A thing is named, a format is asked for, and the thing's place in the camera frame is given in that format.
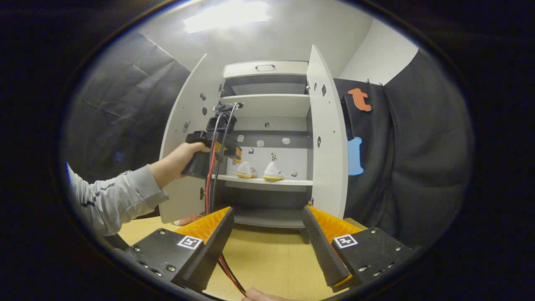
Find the grey cloth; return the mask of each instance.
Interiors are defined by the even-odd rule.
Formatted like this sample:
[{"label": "grey cloth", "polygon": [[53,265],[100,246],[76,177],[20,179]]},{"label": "grey cloth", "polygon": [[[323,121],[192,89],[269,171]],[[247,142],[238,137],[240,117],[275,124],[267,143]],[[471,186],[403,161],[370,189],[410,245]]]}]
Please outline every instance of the grey cloth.
[{"label": "grey cloth", "polygon": [[154,211],[169,199],[156,184],[148,164],[92,184],[66,166],[75,201],[80,203],[82,214],[93,229],[103,236],[116,234],[122,224]]}]

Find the white sneaker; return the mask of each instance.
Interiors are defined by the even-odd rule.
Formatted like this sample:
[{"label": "white sneaker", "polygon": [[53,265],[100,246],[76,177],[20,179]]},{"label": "white sneaker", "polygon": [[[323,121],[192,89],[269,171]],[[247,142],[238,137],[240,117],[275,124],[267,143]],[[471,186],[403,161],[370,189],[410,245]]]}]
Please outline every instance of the white sneaker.
[{"label": "white sneaker", "polygon": [[267,165],[263,178],[268,181],[278,181],[284,179],[284,174],[275,166],[275,163],[271,162]]},{"label": "white sneaker", "polygon": [[238,166],[236,175],[239,178],[245,178],[245,179],[256,178],[256,169],[251,166],[251,163],[243,162],[242,164],[240,164],[240,166]]}]

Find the drawer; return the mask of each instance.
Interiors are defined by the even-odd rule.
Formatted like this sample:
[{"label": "drawer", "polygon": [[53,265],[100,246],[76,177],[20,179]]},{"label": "drawer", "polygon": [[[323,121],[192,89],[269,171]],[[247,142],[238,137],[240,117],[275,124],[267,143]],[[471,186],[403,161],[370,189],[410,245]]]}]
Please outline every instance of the drawer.
[{"label": "drawer", "polygon": [[226,65],[225,78],[255,76],[261,74],[298,74],[306,75],[307,62],[297,61],[262,61]]}]

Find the blue foam shape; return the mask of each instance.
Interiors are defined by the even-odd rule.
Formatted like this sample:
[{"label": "blue foam shape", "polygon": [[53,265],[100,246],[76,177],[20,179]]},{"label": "blue foam shape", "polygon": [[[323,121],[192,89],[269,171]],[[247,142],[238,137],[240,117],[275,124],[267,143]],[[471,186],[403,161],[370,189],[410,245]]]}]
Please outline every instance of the blue foam shape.
[{"label": "blue foam shape", "polygon": [[349,175],[358,176],[364,172],[361,167],[361,143],[362,139],[355,137],[355,139],[347,142],[347,155],[349,163]]}]

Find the person's hand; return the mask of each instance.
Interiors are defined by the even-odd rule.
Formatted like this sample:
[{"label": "person's hand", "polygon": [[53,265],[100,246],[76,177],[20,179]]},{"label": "person's hand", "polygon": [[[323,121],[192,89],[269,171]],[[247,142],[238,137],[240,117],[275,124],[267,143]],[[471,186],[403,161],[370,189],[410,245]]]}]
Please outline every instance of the person's hand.
[{"label": "person's hand", "polygon": [[267,295],[261,291],[250,288],[245,292],[246,297],[243,297],[241,301],[295,301],[290,299],[284,299],[274,295]]},{"label": "person's hand", "polygon": [[182,179],[186,165],[196,152],[209,152],[210,149],[202,142],[183,143],[173,150],[165,158],[150,165],[150,171],[154,175],[156,184],[162,189],[175,179]]}]

